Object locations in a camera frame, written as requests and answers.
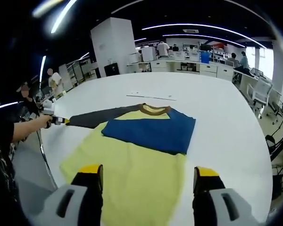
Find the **blue t-shirt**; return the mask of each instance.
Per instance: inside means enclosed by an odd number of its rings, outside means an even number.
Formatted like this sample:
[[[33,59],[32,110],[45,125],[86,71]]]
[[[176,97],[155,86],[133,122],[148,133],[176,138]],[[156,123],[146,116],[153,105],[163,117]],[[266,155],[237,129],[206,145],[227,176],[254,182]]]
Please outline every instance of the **blue t-shirt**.
[[[173,108],[167,114],[170,119],[113,119],[102,134],[165,153],[186,154],[196,120]]]

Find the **person's hand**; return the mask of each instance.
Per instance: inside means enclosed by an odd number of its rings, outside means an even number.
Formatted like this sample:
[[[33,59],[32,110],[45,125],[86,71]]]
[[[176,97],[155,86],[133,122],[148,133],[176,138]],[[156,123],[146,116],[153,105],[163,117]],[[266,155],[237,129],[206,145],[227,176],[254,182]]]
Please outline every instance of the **person's hand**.
[[[50,115],[40,114],[40,117],[38,119],[40,120],[40,123],[41,123],[43,128],[47,127],[47,122],[52,121],[52,117]]]

